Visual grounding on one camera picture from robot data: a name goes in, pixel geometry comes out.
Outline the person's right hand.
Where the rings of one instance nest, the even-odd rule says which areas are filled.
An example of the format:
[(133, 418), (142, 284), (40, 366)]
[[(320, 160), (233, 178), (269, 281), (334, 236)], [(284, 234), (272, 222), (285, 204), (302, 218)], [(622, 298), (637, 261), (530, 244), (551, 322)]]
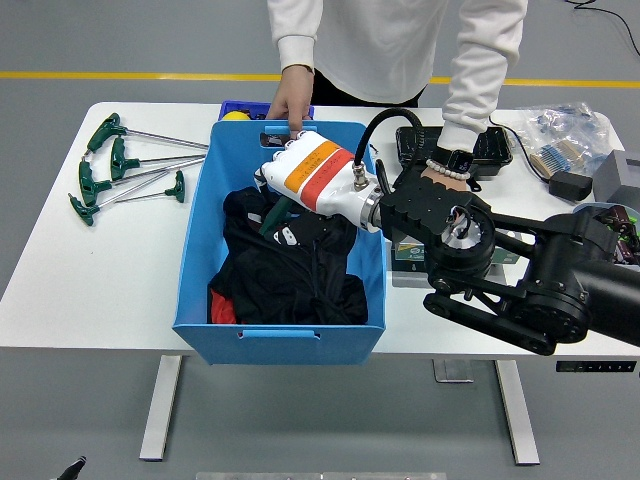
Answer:
[(281, 79), (271, 102), (267, 118), (286, 120), (290, 137), (302, 130), (309, 118), (314, 73), (306, 65), (290, 65), (281, 73)]

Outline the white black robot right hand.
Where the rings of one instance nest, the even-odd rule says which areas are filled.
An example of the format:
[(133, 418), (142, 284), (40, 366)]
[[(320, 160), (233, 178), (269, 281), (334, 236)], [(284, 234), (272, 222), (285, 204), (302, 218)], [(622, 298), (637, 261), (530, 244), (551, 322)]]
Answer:
[(320, 215), (341, 215), (376, 233), (382, 190), (376, 176), (346, 148), (314, 131), (301, 131), (256, 171), (276, 192)]

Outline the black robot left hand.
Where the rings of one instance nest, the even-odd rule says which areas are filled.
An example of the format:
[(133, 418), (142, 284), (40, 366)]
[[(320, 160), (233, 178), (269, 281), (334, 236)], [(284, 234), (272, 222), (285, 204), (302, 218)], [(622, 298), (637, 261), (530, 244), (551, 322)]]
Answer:
[(56, 480), (77, 480), (81, 470), (86, 465), (86, 457), (78, 457), (71, 465), (65, 468), (65, 470), (56, 477)]

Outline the person's left hand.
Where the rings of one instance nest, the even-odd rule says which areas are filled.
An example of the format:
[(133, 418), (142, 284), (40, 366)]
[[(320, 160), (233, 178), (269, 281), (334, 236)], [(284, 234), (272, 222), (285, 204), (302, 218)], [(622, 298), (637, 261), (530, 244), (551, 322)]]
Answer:
[(436, 172), (431, 168), (425, 168), (421, 173), (421, 176), (424, 178), (431, 179), (434, 183), (439, 183), (444, 185), (447, 189), (455, 190), (455, 191), (469, 191), (470, 187), (466, 183), (465, 180), (458, 180), (449, 176), (446, 176), (442, 173)]

